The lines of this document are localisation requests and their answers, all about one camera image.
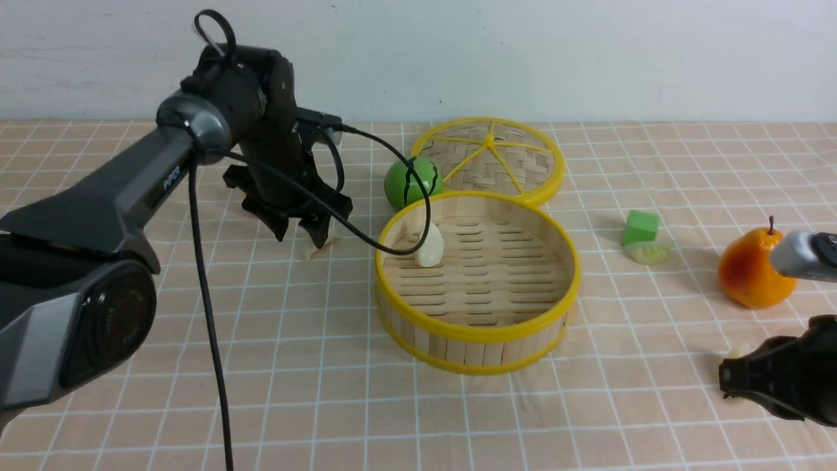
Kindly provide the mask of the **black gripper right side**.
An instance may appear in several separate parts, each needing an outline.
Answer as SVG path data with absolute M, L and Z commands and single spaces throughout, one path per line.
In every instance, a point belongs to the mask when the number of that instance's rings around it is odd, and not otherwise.
M 778 335 L 718 368 L 724 397 L 750 400 L 774 417 L 836 426 L 836 322 L 814 316 L 799 336 Z

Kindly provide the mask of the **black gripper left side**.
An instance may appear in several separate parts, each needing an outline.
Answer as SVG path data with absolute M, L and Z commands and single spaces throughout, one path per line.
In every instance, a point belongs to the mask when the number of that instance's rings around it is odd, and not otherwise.
M 333 218 L 348 220 L 352 200 L 334 190 L 314 190 L 316 170 L 311 148 L 301 140 L 296 122 L 295 71 L 276 50 L 220 44 L 205 46 L 194 72 L 180 83 L 185 92 L 215 105 L 247 160 L 230 165 L 222 180 L 245 194 L 242 208 L 284 241 L 290 217 L 286 209 L 303 209 L 299 227 L 316 249 L 329 241 Z M 275 174 L 313 190 L 314 199 Z

